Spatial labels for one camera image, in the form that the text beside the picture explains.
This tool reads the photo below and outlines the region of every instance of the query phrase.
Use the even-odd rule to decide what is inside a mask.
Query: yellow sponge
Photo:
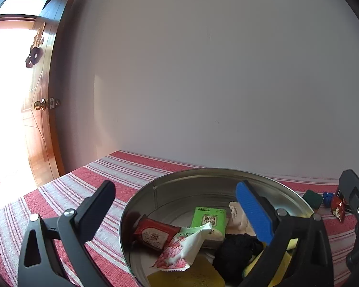
[[[259,258],[261,257],[262,253],[264,251],[262,251],[254,260],[252,263],[250,263],[243,271],[243,276],[247,276],[249,274],[249,272],[252,270],[252,268],[254,267],[254,265],[257,263],[257,261],[259,260]],[[268,285],[268,287],[273,287],[277,284],[279,284],[283,277],[284,274],[286,273],[286,270],[290,264],[290,260],[291,260],[291,256],[288,252],[284,253],[284,256],[282,258],[282,261],[279,264],[278,270],[275,272],[275,275],[273,277],[273,279],[271,280],[270,284]]]
[[[298,239],[297,239],[297,238],[290,239],[289,244],[288,244],[286,250],[295,249],[295,247],[297,246],[297,243],[298,243]]]
[[[185,271],[158,271],[148,276],[151,287],[225,287],[225,281],[204,256]]]

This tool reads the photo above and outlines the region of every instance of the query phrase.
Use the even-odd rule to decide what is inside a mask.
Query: brass door knob
[[[41,99],[41,101],[35,101],[33,108],[35,110],[45,110],[47,108],[47,101],[45,100],[45,98]]]

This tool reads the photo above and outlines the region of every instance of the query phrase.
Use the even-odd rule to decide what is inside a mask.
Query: pink wrapper
[[[195,228],[181,228],[164,248],[153,267],[162,271],[185,271],[193,264],[211,229],[210,222]]]

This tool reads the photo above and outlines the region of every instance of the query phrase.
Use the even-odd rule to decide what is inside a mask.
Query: red candy wrapper
[[[340,222],[343,222],[345,218],[345,204],[343,201],[337,197],[334,196],[331,201],[331,212],[332,214],[339,219]]]
[[[157,251],[162,251],[180,229],[181,227],[179,226],[158,222],[143,215],[138,222],[134,235],[142,244]]]

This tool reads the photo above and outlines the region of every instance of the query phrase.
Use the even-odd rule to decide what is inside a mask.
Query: white wall
[[[359,175],[359,21],[344,0],[76,0],[74,14],[58,115],[67,170],[124,149]]]

